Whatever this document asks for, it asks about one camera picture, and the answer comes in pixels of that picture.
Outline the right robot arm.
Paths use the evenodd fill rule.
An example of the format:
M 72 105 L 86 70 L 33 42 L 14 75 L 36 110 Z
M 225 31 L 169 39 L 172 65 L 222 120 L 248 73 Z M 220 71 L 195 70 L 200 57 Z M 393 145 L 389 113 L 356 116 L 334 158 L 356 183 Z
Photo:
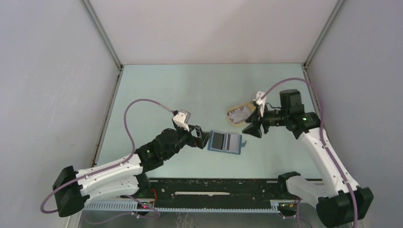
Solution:
M 270 127 L 286 127 L 306 146 L 324 185 L 317 186 L 293 171 L 278 177 L 277 194 L 284 199 L 295 195 L 306 201 L 316 209 L 327 228 L 347 223 L 355 225 L 365 218 L 374 199 L 372 191 L 369 187 L 362 188 L 346 170 L 320 127 L 318 115 L 305 112 L 300 92 L 288 89 L 279 96 L 281 107 L 269 110 L 264 93 L 256 92 L 251 101 L 256 108 L 246 119 L 249 125 L 242 132 L 261 138 Z

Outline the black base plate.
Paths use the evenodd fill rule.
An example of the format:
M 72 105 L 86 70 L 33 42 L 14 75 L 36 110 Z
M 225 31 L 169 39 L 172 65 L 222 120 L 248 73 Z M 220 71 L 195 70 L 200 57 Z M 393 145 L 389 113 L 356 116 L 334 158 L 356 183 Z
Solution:
M 189 179 L 149 178 L 133 194 L 134 198 L 154 200 L 155 206 L 224 207 L 262 209 L 272 202 L 295 202 L 277 179 Z

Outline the white vip card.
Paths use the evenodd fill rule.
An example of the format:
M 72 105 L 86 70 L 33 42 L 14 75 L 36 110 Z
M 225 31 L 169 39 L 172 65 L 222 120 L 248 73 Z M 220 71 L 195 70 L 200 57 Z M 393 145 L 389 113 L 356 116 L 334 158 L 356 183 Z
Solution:
M 228 134 L 226 142 L 226 151 L 232 153 L 238 153 L 240 150 L 241 135 L 240 134 Z
M 228 112 L 228 118 L 233 124 L 240 124 L 251 115 L 251 111 L 247 106 L 242 106 Z

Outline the blue card holder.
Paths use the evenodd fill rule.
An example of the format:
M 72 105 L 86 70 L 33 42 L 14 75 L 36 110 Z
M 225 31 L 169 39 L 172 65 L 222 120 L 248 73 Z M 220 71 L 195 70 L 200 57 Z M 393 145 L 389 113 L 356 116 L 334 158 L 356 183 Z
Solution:
M 211 131 L 207 150 L 240 155 L 246 143 L 241 134 Z

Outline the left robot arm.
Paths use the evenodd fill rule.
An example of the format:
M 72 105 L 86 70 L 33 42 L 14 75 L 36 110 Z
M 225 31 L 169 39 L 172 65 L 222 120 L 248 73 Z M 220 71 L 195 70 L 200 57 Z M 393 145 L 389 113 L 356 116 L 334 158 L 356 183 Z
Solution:
M 88 169 L 62 169 L 52 189 L 60 217 L 68 217 L 99 200 L 123 195 L 148 196 L 150 184 L 146 172 L 157 169 L 184 146 L 203 149 L 210 138 L 199 126 L 189 131 L 180 127 L 165 129 L 133 155 Z

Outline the aluminium frame rail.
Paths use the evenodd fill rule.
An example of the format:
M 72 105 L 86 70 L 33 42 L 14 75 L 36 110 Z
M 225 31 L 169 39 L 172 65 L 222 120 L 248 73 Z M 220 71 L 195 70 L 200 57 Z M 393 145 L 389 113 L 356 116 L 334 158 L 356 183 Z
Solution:
M 104 184 L 89 190 L 83 184 L 74 182 L 65 187 L 65 193 L 59 192 L 56 197 L 61 202 L 82 209 L 95 201 L 113 197 L 150 198 L 155 197 L 157 204 L 184 206 L 185 199 L 194 198 L 202 206 L 213 205 L 207 202 L 206 196 L 217 199 L 217 205 L 229 206 L 230 201 L 240 198 L 244 203 L 252 204 L 262 201 L 295 199 L 307 200 L 312 195 L 312 203 L 345 205 L 352 202 L 349 192 L 337 190 L 331 197 L 330 191 L 304 179 L 297 173 L 280 175 L 275 182 L 264 179 L 155 179 L 148 180 L 146 175 L 125 177 L 123 180 Z

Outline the beige oval tray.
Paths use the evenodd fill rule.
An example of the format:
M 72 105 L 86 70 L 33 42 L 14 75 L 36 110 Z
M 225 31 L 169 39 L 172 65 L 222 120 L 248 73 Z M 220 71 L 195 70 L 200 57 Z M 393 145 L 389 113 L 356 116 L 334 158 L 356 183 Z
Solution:
M 226 111 L 227 120 L 233 126 L 244 125 L 246 119 L 249 118 L 255 109 L 256 107 L 250 102 L 236 105 Z

